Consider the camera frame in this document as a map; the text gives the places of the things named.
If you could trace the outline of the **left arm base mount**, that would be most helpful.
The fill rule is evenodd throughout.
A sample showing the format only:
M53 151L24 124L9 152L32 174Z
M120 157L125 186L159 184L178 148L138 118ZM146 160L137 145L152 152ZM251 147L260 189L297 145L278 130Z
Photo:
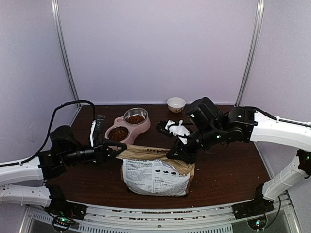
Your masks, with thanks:
M66 202L65 205L51 204L43 207L44 211L52 217L52 227L57 232L67 231L77 224L78 220L84 220L87 206L73 202Z

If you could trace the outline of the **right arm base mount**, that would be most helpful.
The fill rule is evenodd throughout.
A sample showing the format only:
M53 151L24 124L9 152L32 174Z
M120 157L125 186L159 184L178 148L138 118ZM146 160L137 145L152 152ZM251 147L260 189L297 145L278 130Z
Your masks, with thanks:
M232 206L235 219L246 219L247 225L254 231L264 230L268 226L267 213L274 210L274 203L265 199L251 200Z

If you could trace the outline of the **pet food bag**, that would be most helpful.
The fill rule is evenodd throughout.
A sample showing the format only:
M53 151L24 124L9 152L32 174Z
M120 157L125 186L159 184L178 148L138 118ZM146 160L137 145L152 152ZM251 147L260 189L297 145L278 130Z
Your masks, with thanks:
M168 149L128 145L117 156L122 160L121 179L139 195L181 197L189 192L195 164L168 159Z

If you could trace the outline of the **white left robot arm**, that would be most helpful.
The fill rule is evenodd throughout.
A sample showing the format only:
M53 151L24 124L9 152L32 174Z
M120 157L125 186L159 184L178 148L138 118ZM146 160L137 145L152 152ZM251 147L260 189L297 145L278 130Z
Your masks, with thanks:
M41 151L24 160L0 165L0 202L2 204L37 205L51 207L60 216L70 211L70 205L57 185L28 187L25 181L50 180L60 176L67 168L84 162L97 165L116 157L127 145L109 139L100 139L90 145L78 142L68 125L50 133L50 150Z

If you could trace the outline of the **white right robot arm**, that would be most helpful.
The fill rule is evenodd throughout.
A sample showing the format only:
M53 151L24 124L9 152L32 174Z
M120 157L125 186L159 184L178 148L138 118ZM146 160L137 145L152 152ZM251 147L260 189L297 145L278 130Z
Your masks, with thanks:
M220 143L270 142L297 148L293 160L274 178L259 188L256 198L249 203L253 214L260 214L268 201L274 201L302 177L311 174L311 124L273 116L259 108L234 107L223 113L208 98L194 101L186 108L186 116L197 128L190 132L182 121L168 121L165 130L178 138L167 158L187 164L195 162L201 150Z

